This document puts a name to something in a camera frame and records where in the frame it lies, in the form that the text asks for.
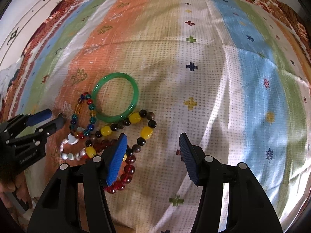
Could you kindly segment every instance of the blue stripe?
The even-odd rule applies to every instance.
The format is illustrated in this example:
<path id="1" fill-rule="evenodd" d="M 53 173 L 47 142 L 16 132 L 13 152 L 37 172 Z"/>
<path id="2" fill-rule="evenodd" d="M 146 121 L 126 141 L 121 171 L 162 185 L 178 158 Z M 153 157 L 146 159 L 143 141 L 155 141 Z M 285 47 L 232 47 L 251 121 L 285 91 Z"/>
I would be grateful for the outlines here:
<path id="1" fill-rule="evenodd" d="M 35 60 L 34 62 L 34 66 L 31 70 L 31 74 L 29 75 L 27 82 L 25 84 L 25 88 L 23 90 L 20 102 L 19 102 L 19 106 L 18 106 L 18 110 L 17 110 L 17 115 L 19 113 L 23 113 L 24 109 L 27 106 L 27 102 L 28 102 L 28 98 L 29 95 L 31 93 L 31 87 L 32 84 L 35 81 L 35 78 L 37 76 L 38 71 L 40 70 L 42 64 L 45 61 L 45 58 L 48 56 L 48 54 L 50 53 L 50 51 L 52 50 L 53 46 L 55 45 L 55 43 L 57 42 L 57 40 L 60 38 L 60 36 L 62 35 L 64 29 L 71 23 L 73 22 L 77 16 L 81 13 L 81 11 L 88 6 L 90 3 L 92 3 L 93 0 L 87 1 L 85 3 L 82 3 L 81 5 L 79 5 L 78 8 L 75 9 L 75 11 L 70 15 L 70 17 L 68 17 L 67 19 L 65 19 L 65 21 L 62 23 L 62 26 L 59 27 L 59 29 L 57 29 L 57 31 L 54 33 L 54 35 L 47 41 L 47 43 L 45 44 L 44 48 L 42 49 L 41 53 L 39 54 L 38 58 Z"/>
<path id="2" fill-rule="evenodd" d="M 213 0 L 237 48 L 241 64 L 245 94 L 245 148 L 242 160 L 248 164 L 272 203 L 276 205 L 276 192 L 283 180 L 288 140 L 288 106 L 285 93 L 272 49 L 235 0 L 226 1 L 228 3 Z M 268 89 L 264 86 L 265 78 L 269 80 Z M 266 121 L 267 112 L 275 115 L 272 124 Z M 273 150 L 274 158 L 270 162 L 266 159 L 269 148 Z"/>

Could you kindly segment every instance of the blue bead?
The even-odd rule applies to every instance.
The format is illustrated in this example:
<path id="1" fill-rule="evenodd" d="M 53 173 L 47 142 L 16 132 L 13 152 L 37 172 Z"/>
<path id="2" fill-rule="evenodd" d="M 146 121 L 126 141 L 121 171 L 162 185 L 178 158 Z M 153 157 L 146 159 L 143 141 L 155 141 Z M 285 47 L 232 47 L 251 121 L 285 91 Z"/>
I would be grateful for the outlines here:
<path id="1" fill-rule="evenodd" d="M 97 120 L 96 120 L 96 117 L 91 117 L 91 118 L 90 118 L 90 123 L 91 123 L 91 124 L 95 124 L 96 121 L 97 121 Z"/>
<path id="2" fill-rule="evenodd" d="M 94 130 L 94 125 L 90 123 L 90 124 L 87 126 L 87 129 L 88 129 L 89 131 Z"/>
<path id="3" fill-rule="evenodd" d="M 90 105 L 89 105 L 89 110 L 94 110 L 95 109 L 95 105 L 93 104 L 93 103 L 91 103 Z"/>
<path id="4" fill-rule="evenodd" d="M 76 114 L 73 114 L 73 115 L 71 116 L 71 118 L 74 119 L 74 120 L 78 120 L 78 116 L 77 116 Z"/>
<path id="5" fill-rule="evenodd" d="M 84 130 L 83 131 L 83 135 L 84 136 L 89 136 L 90 135 L 90 131 L 89 130 Z"/>

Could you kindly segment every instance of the green ring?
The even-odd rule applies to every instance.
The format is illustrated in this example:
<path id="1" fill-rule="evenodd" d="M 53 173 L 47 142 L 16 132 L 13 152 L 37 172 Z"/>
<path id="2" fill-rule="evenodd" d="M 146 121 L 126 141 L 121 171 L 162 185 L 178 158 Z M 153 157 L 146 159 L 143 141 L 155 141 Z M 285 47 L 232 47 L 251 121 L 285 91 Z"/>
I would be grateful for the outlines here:
<path id="1" fill-rule="evenodd" d="M 95 88 L 93 89 L 93 93 L 92 93 L 92 99 L 94 104 L 96 104 L 96 97 L 97 94 L 99 92 L 99 90 L 101 89 L 101 87 L 107 83 L 108 81 L 115 79 L 115 78 L 124 78 L 126 80 L 128 80 L 133 87 L 133 99 L 129 105 L 129 107 L 127 108 L 126 111 L 124 111 L 122 114 L 117 115 L 117 116 L 107 116 L 104 113 L 100 113 L 97 111 L 97 115 L 96 117 L 99 120 L 104 121 L 105 123 L 117 123 L 125 118 L 127 118 L 136 108 L 137 102 L 138 102 L 138 95 L 139 95 L 139 90 L 138 90 L 138 86 L 136 81 L 129 76 L 128 74 L 124 74 L 124 73 L 112 73 L 112 74 L 108 74 L 107 76 L 103 77 L 100 79 L 100 81 L 98 82 L 98 84 L 95 86 Z"/>

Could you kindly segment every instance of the fabric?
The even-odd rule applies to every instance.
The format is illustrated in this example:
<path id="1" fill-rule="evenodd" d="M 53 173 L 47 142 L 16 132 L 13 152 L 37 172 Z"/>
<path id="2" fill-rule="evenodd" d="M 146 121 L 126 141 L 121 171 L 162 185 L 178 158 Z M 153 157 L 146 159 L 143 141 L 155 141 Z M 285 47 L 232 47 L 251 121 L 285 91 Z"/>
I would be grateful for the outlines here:
<path id="1" fill-rule="evenodd" d="M 60 8 L 51 15 L 55 23 L 42 26 L 51 24 L 50 30 L 38 31 L 26 47 L 4 118 L 45 108 L 70 117 L 81 93 L 100 78 L 127 73 L 140 90 L 137 110 L 154 112 L 157 127 L 136 154 L 132 182 L 106 195 L 116 221 L 137 233 L 190 232 L 202 188 L 190 181 L 180 155 L 178 138 L 186 132 L 221 163 L 248 164 L 283 229 L 290 226 L 311 185 L 311 67 L 289 23 L 243 0 L 79 0 Z M 98 97 L 98 111 L 116 115 L 129 105 L 132 89 L 114 79 Z M 79 125 L 89 117 L 83 106 Z M 122 130 L 129 146 L 146 125 Z M 32 197 L 64 162 L 58 147 L 68 134 L 69 122 L 49 139 L 47 156 L 26 171 Z M 79 141 L 65 152 L 83 147 Z M 226 224 L 227 185 L 223 200 L 219 230 Z"/>

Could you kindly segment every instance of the teal bead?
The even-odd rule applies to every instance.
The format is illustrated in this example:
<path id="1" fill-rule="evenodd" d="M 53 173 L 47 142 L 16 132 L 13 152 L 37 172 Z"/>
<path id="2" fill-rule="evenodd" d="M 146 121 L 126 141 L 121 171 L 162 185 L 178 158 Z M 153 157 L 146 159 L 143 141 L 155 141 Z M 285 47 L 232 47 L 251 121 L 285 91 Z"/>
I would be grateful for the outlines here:
<path id="1" fill-rule="evenodd" d="M 83 135 L 86 136 L 86 137 L 89 136 L 90 135 L 90 131 L 89 130 L 84 130 L 83 131 Z"/>
<path id="2" fill-rule="evenodd" d="M 90 123 L 91 123 L 91 124 L 95 124 L 96 121 L 97 121 L 97 120 L 96 120 L 96 117 L 91 117 L 91 118 L 90 118 Z"/>
<path id="3" fill-rule="evenodd" d="M 89 110 L 94 110 L 95 109 L 95 105 L 93 104 L 93 103 L 91 103 L 90 105 L 89 105 Z"/>
<path id="4" fill-rule="evenodd" d="M 74 119 L 74 120 L 77 120 L 77 119 L 78 119 L 78 116 L 77 116 L 76 114 L 73 114 L 73 115 L 71 116 L 71 118 Z"/>

